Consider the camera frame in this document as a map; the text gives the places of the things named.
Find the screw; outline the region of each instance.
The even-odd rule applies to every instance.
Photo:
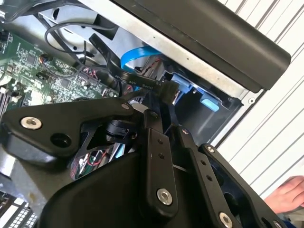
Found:
[[[256,99],[253,97],[248,100],[248,103],[251,105],[254,104],[254,102],[256,102]]]
[[[186,129],[183,129],[182,132],[184,132],[184,134],[189,134],[189,132]]]
[[[132,135],[131,135],[131,139],[136,139],[137,138],[137,133],[134,132]]]
[[[157,190],[157,198],[160,202],[162,202],[164,205],[171,205],[172,204],[172,195],[170,192],[166,189],[158,189]]]
[[[153,116],[154,118],[158,118],[158,115],[156,112],[150,111],[150,115]]]
[[[21,121],[21,126],[31,130],[37,130],[41,128],[42,122],[35,117],[24,117]]]
[[[122,107],[123,107],[124,109],[126,109],[126,110],[129,110],[129,109],[130,109],[129,106],[126,105],[126,104],[122,104]]]
[[[282,228],[282,226],[280,225],[280,223],[278,221],[274,220],[274,224],[275,224],[275,227]]]
[[[221,212],[219,214],[219,219],[224,224],[225,227],[227,227],[227,228],[232,228],[233,227],[231,219],[224,212]]]
[[[213,149],[211,146],[207,146],[207,150],[208,150],[210,153],[214,153],[214,149]]]

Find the black plastic cover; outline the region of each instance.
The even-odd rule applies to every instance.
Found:
[[[113,0],[252,92],[269,90],[291,57],[217,0]]]

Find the wire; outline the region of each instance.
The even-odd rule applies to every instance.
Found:
[[[131,101],[136,98],[143,98],[147,95],[148,91],[145,89],[137,90],[135,92],[128,93],[127,95],[122,96],[122,99],[125,101]]]
[[[43,68],[45,68],[48,71],[48,73],[50,75],[52,75],[53,77],[58,77],[58,78],[73,78],[73,77],[76,77],[81,72],[81,70],[82,70],[82,68],[79,68],[75,73],[73,73],[73,74],[71,74],[69,76],[62,76],[62,75],[58,75],[58,74],[54,73],[50,68],[48,68],[48,66],[45,64],[46,60],[43,59],[43,57],[40,56],[38,59],[39,59],[39,62],[42,64]]]
[[[128,51],[123,54],[121,57],[121,68],[127,71],[133,72],[132,69],[130,69],[126,64],[132,60],[142,58],[142,57],[148,57],[148,56],[155,56],[160,55],[161,52],[158,50],[155,50],[154,48],[150,46],[144,46],[144,47],[138,47],[131,51]]]
[[[118,87],[119,87],[119,97],[123,95],[123,85],[121,81],[118,81]]]
[[[103,158],[105,157],[107,155],[107,152],[105,151],[103,154],[102,154],[102,156],[101,156],[101,158],[100,158],[100,160],[98,161],[98,162],[95,162],[95,163],[91,163],[90,162],[90,157],[91,156],[89,156],[89,158],[88,158],[88,160],[87,160],[87,164],[89,165],[89,166],[97,166],[97,165],[99,165],[100,163],[101,163],[101,161],[103,160]]]
[[[82,7],[85,9],[90,9],[88,8],[86,5],[75,1],[72,2],[70,0],[56,0],[56,1],[52,1],[52,2],[45,2],[45,3],[41,3],[39,5],[36,5],[32,8],[30,8],[28,11],[26,11],[25,13],[22,14],[22,16],[28,16],[28,15],[33,15],[36,13],[40,13],[42,11],[46,11],[46,10],[50,10],[50,9],[54,9],[54,8],[59,8],[62,6],[78,6],[78,7]]]
[[[70,49],[70,51],[58,49],[58,48],[54,47],[53,45],[51,45],[51,43],[48,40],[49,33],[55,32],[56,30],[58,30],[60,28],[71,26],[71,25],[78,25],[78,26],[82,26],[82,27],[89,27],[89,28],[93,28],[93,29],[106,30],[106,31],[110,31],[110,30],[113,30],[113,29],[117,28],[117,26],[107,28],[107,27],[103,27],[103,26],[99,26],[99,25],[92,25],[92,24],[85,23],[85,22],[62,22],[62,23],[59,23],[59,24],[57,24],[53,27],[50,27],[44,35],[44,40],[47,42],[48,45],[50,45],[53,49],[55,49],[57,51],[61,51],[61,52],[64,52],[64,53],[75,53],[71,49]]]
[[[35,14],[34,16],[47,30],[52,28],[41,15]],[[98,69],[98,70],[107,72],[106,66],[101,66],[101,65],[87,66],[87,65],[83,64],[80,61],[80,59],[77,57],[76,53],[71,51],[71,49],[65,44],[65,42],[62,40],[62,38],[56,32],[52,31],[49,33],[52,35],[52,37],[55,39],[55,41],[62,47],[62,49],[65,50],[65,52],[67,54],[69,54],[82,68]]]
[[[159,62],[160,61],[160,59],[158,58],[158,59],[156,59],[149,67],[147,67],[147,69],[142,73],[142,76],[145,76],[146,75],[146,73],[157,63],[157,62]]]
[[[106,68],[109,71],[109,74],[114,78],[123,83],[143,87],[155,92],[158,92],[161,89],[162,82],[160,81],[122,70],[120,68],[121,62],[119,57],[96,34],[93,34],[89,40],[105,58],[107,62]]]

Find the silver washer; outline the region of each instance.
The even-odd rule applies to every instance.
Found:
[[[210,153],[214,153],[214,149],[213,149],[211,146],[207,146],[207,150],[208,150]]]
[[[24,117],[21,121],[21,126],[31,130],[37,130],[42,127],[42,122],[35,117]]]
[[[219,219],[224,224],[225,227],[227,227],[227,228],[233,228],[233,224],[232,224],[231,219],[224,212],[221,212],[219,214]]]
[[[189,134],[188,130],[183,129],[182,132],[184,132],[184,134]]]
[[[126,104],[122,104],[122,107],[123,107],[124,109],[126,109],[126,110],[129,110],[129,109],[130,109],[129,106],[126,105]]]
[[[281,224],[278,221],[274,220],[275,227],[282,228]]]
[[[157,190],[157,198],[160,202],[162,202],[164,205],[171,205],[172,204],[172,195],[170,192],[166,189],[158,189]]]

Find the red wire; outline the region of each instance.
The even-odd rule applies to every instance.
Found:
[[[103,158],[106,156],[106,154],[107,154],[107,152],[104,152],[103,155],[101,156],[100,160],[96,163],[93,163],[93,164],[91,164],[91,162],[90,162],[91,155],[89,155],[89,157],[87,158],[87,164],[90,165],[90,166],[99,165],[101,163],[101,161],[103,160]]]

